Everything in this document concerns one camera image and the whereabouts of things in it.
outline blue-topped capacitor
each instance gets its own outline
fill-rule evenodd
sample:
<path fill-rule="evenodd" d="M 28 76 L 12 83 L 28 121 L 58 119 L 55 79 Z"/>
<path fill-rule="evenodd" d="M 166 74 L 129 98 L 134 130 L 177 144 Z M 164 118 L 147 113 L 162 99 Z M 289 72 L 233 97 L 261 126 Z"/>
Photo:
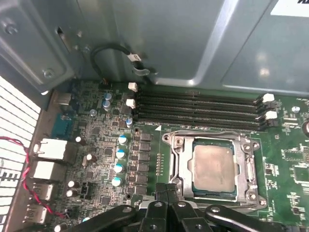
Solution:
<path fill-rule="evenodd" d="M 122 173 L 124 171 L 124 167 L 120 164 L 117 163 L 114 166 L 114 171 L 118 174 L 118 173 Z"/>
<path fill-rule="evenodd" d="M 133 126 L 133 120 L 131 118 L 128 118 L 126 120 L 126 127 L 131 128 Z"/>
<path fill-rule="evenodd" d="M 125 159 L 126 153 L 123 150 L 118 150 L 118 151 L 116 151 L 116 157 L 118 159 Z"/>
<path fill-rule="evenodd" d="M 126 145 L 126 143 L 127 143 L 127 138 L 126 138 L 126 136 L 125 135 L 120 135 L 119 137 L 118 137 L 118 142 L 119 142 L 119 144 L 120 145 Z"/>
<path fill-rule="evenodd" d="M 111 109 L 111 102 L 105 100 L 105 101 L 102 103 L 102 106 L 104 107 L 104 110 L 109 111 L 109 110 Z"/>
<path fill-rule="evenodd" d="M 106 101 L 112 102 L 112 94 L 111 93 L 104 93 L 104 99 Z"/>

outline green circuit board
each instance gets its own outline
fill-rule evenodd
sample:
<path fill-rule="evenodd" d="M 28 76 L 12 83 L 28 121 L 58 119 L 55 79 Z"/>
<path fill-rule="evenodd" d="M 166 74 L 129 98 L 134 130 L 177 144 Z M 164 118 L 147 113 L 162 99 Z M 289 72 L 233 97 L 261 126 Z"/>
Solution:
<path fill-rule="evenodd" d="M 181 88 L 151 87 L 165 91 L 182 92 Z M 103 94 L 113 95 L 112 108 L 106 112 L 102 108 Z M 49 228 L 66 222 L 78 224 L 86 217 L 94 217 L 120 204 L 130 204 L 138 207 L 141 201 L 155 199 L 155 184 L 167 183 L 169 180 L 170 147 L 162 142 L 162 135 L 177 130 L 194 131 L 222 131 L 207 127 L 190 127 L 182 125 L 166 125 L 160 123 L 135 123 L 127 128 L 125 120 L 130 117 L 122 107 L 124 95 L 128 92 L 127 84 L 113 84 L 104 89 L 99 82 L 81 82 L 78 87 L 80 109 L 77 115 L 59 116 L 53 131 L 60 131 L 64 122 L 70 123 L 70 138 L 83 136 L 87 145 L 80 146 L 75 164 L 68 167 L 63 186 L 59 190 L 58 198 L 62 199 L 56 206 L 58 211 L 67 208 L 77 208 L 75 218 L 55 218 Z M 205 91 L 212 95 L 256 97 L 257 95 L 241 94 L 222 91 Z M 309 227 L 309 138 L 302 131 L 303 123 L 309 118 L 309 99 L 275 96 L 279 126 L 269 128 L 264 132 L 242 131 L 251 138 L 260 141 L 261 149 L 254 154 L 255 168 L 258 180 L 259 195 L 267 199 L 268 207 L 250 213 L 252 217 L 265 221 L 282 222 L 285 225 L 299 225 Z M 300 112 L 293 113 L 292 107 L 300 107 Z M 90 116 L 91 109 L 97 110 L 96 116 Z M 128 188 L 136 183 L 128 181 L 132 174 L 128 169 L 134 163 L 132 156 L 137 151 L 140 141 L 135 140 L 142 133 L 151 135 L 150 160 L 147 172 L 148 181 L 142 184 L 147 194 L 129 193 Z M 118 144 L 118 136 L 125 135 L 128 143 Z M 115 153 L 122 149 L 126 159 L 117 160 Z M 97 162 L 82 166 L 83 157 L 88 154 L 97 156 Z M 124 166 L 123 174 L 113 171 L 115 163 Z M 120 177 L 123 184 L 113 187 L 111 180 Z M 76 200 L 67 198 L 65 192 L 70 180 L 93 183 L 90 200 Z"/>

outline cpu socket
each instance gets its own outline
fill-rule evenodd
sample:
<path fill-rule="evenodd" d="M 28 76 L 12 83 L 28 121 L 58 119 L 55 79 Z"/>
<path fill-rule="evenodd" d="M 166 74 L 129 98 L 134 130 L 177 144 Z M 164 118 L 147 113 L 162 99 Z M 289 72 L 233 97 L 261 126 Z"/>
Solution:
<path fill-rule="evenodd" d="M 220 203 L 241 212 L 267 206 L 258 195 L 254 151 L 260 144 L 243 134 L 178 130 L 165 133 L 170 145 L 170 183 L 178 196 L 200 205 Z"/>

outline white connector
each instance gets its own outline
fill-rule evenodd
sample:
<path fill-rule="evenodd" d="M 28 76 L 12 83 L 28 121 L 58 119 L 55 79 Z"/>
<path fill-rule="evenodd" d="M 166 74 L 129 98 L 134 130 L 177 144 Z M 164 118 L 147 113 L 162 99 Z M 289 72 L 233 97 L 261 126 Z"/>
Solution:
<path fill-rule="evenodd" d="M 129 85 L 128 85 L 128 89 L 137 93 L 137 91 L 138 91 L 137 84 L 135 82 L 130 82 Z"/>
<path fill-rule="evenodd" d="M 134 99 L 127 99 L 126 100 L 126 105 L 132 109 L 135 109 L 136 105 L 135 105 L 135 100 Z"/>
<path fill-rule="evenodd" d="M 267 111 L 265 113 L 265 119 L 269 120 L 269 119 L 276 119 L 278 118 L 277 112 L 276 111 Z"/>
<path fill-rule="evenodd" d="M 263 103 L 265 102 L 271 102 L 275 100 L 275 96 L 271 93 L 267 93 L 263 96 Z"/>

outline motherboard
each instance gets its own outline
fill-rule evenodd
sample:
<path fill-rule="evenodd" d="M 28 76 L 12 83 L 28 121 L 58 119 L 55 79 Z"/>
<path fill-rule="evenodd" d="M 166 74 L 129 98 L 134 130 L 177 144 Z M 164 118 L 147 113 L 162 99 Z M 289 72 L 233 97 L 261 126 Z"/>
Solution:
<path fill-rule="evenodd" d="M 184 88 L 158 86 L 149 86 L 147 91 L 188 93 Z M 258 97 L 190 91 L 227 98 Z M 174 178 L 177 156 L 173 155 L 180 159 L 191 155 L 187 161 L 195 157 L 194 164 L 188 164 L 189 183 L 194 184 L 189 191 L 180 185 L 179 192 L 181 198 L 195 201 L 201 210 L 221 201 L 231 206 L 247 204 L 248 210 L 243 212 L 259 220 L 309 227 L 309 99 L 275 95 L 278 124 L 265 130 L 251 130 L 242 128 L 242 119 L 235 120 L 239 129 L 172 123 L 167 119 L 160 122 L 155 120 L 159 116 L 135 120 L 126 104 L 132 94 L 127 84 L 107 87 L 100 82 L 81 81 L 71 92 L 76 96 L 74 109 L 57 116 L 50 136 L 77 146 L 76 157 L 68 162 L 55 197 L 56 210 L 67 212 L 69 217 L 53 218 L 48 230 L 54 231 L 57 225 L 70 227 L 82 223 L 117 205 L 139 207 L 142 201 L 154 200 L 156 183 L 179 182 Z M 237 108 L 239 104 L 229 106 Z M 190 143 L 193 152 L 185 154 L 184 151 L 192 151 L 186 147 Z M 246 153 L 248 160 L 243 162 L 247 163 L 234 166 L 241 152 Z M 214 167 L 206 164 L 209 160 Z M 247 168 L 246 176 L 241 176 L 240 170 Z M 205 176 L 204 170 L 211 175 Z M 178 174 L 187 178 L 184 172 Z M 243 186 L 241 179 L 251 184 Z M 245 202 L 241 199 L 241 188 L 252 190 L 249 196 L 243 196 Z M 256 201 L 258 206 L 250 206 Z"/>

